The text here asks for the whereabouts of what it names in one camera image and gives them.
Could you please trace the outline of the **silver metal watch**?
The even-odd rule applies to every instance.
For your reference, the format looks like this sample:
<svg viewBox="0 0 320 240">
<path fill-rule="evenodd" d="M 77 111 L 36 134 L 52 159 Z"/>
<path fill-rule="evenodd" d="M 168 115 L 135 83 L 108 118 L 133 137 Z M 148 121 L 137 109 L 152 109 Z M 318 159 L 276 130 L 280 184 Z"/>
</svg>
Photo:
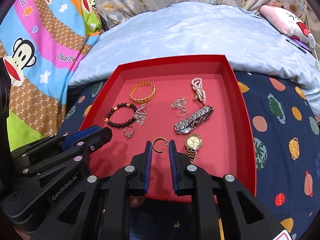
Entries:
<svg viewBox="0 0 320 240">
<path fill-rule="evenodd" d="M 176 134 L 189 134 L 196 127 L 200 126 L 214 113 L 214 108 L 210 105 L 205 105 L 192 115 L 182 119 L 174 124 Z"/>
</svg>

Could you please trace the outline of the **gold cuff bangle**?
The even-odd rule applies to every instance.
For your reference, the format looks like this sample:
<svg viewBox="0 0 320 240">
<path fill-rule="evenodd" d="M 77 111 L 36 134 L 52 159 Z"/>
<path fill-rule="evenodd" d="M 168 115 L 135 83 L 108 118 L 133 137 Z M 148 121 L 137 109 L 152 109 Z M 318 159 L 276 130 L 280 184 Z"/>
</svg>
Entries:
<svg viewBox="0 0 320 240">
<path fill-rule="evenodd" d="M 156 85 L 151 81 L 136 83 L 129 92 L 130 99 L 135 103 L 147 103 L 156 95 Z"/>
</svg>

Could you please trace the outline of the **colourful monkey cartoon blanket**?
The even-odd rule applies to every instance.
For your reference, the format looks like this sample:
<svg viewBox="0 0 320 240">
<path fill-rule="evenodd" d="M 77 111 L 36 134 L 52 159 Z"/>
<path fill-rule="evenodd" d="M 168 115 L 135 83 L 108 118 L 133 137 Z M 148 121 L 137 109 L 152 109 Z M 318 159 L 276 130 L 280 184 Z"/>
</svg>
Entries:
<svg viewBox="0 0 320 240">
<path fill-rule="evenodd" d="M 12 150 L 55 134 L 66 116 L 68 83 L 97 41 L 95 0 L 16 0 L 1 23 L 1 57 L 11 79 Z"/>
</svg>

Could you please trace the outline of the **red jewelry tray box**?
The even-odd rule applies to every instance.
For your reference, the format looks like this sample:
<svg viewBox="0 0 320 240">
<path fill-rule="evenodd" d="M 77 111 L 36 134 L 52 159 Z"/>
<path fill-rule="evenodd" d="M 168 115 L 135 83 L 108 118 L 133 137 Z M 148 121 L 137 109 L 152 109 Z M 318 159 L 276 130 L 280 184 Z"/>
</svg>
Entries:
<svg viewBox="0 0 320 240">
<path fill-rule="evenodd" d="M 230 173 L 255 193 L 257 175 L 250 120 L 236 77 L 223 55 L 173 56 L 119 65 L 86 114 L 82 128 L 104 127 L 110 109 L 131 103 L 130 89 L 140 81 L 154 83 L 156 95 L 146 104 L 145 124 L 135 125 L 132 138 L 114 128 L 111 141 L 91 154 L 91 172 L 100 178 L 112 175 L 128 165 L 134 155 L 142 153 L 147 141 L 157 137 L 173 140 L 178 152 L 184 153 L 186 137 L 174 130 L 174 124 L 183 117 L 177 117 L 178 110 L 172 109 L 171 104 L 184 97 L 188 115 L 202 107 L 200 102 L 193 101 L 190 83 L 195 77 L 202 78 L 207 104 L 214 108 L 206 122 L 195 128 L 203 141 L 195 164 L 218 177 Z M 163 153 L 153 152 L 147 196 L 172 202 L 191 200 L 174 194 L 167 148 Z"/>
</svg>

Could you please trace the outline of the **gold hoop earring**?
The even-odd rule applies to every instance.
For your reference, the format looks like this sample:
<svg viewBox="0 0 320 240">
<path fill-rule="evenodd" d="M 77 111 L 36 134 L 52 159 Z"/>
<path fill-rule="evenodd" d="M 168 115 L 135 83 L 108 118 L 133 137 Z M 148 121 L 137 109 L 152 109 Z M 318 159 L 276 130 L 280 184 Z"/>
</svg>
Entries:
<svg viewBox="0 0 320 240">
<path fill-rule="evenodd" d="M 157 137 L 152 142 L 152 149 L 156 153 L 163 153 L 165 148 L 168 148 L 168 140 L 165 137 Z"/>
</svg>

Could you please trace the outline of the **navy space print sheet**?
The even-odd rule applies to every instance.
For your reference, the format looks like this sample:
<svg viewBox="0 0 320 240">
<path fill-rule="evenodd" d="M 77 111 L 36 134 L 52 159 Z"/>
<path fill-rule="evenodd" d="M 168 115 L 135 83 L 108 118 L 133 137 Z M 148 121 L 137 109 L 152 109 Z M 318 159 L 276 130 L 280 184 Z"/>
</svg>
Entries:
<svg viewBox="0 0 320 240">
<path fill-rule="evenodd" d="M 244 100 L 257 150 L 257 199 L 291 230 L 292 239 L 319 239 L 319 127 L 313 122 L 317 117 L 291 80 L 240 71 L 235 75 L 250 89 Z M 284 90 L 277 91 L 271 81 L 279 81 Z M 79 130 L 85 109 L 105 82 L 72 89 L 75 104 L 67 107 L 58 135 Z M 283 107 L 285 124 L 267 105 L 270 93 Z M 293 116 L 293 107 L 302 115 L 300 121 Z M 265 132 L 258 131 L 259 116 L 266 121 Z M 130 239 L 191 239 L 190 219 L 188 204 L 146 199 L 131 209 Z"/>
</svg>

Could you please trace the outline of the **gold metal watch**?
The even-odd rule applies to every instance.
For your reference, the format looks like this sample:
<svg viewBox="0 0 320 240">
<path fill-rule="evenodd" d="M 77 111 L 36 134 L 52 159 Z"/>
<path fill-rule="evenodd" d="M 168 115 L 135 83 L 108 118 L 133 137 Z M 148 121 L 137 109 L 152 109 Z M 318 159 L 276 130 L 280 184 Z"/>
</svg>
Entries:
<svg viewBox="0 0 320 240">
<path fill-rule="evenodd" d="M 191 164 L 194 164 L 198 150 L 202 147 L 203 142 L 202 138 L 199 134 L 190 134 L 187 139 L 185 140 L 185 149 L 186 155 L 189 158 Z"/>
</svg>

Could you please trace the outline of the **pink white plush toy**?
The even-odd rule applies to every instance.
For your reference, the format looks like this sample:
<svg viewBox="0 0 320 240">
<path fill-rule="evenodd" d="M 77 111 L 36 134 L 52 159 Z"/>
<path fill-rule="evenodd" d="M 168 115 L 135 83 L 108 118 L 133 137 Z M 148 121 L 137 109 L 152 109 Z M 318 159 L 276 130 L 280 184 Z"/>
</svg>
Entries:
<svg viewBox="0 0 320 240">
<path fill-rule="evenodd" d="M 280 33 L 316 48 L 316 41 L 305 23 L 292 12 L 270 5 L 262 5 L 259 9 L 264 16 Z"/>
</svg>

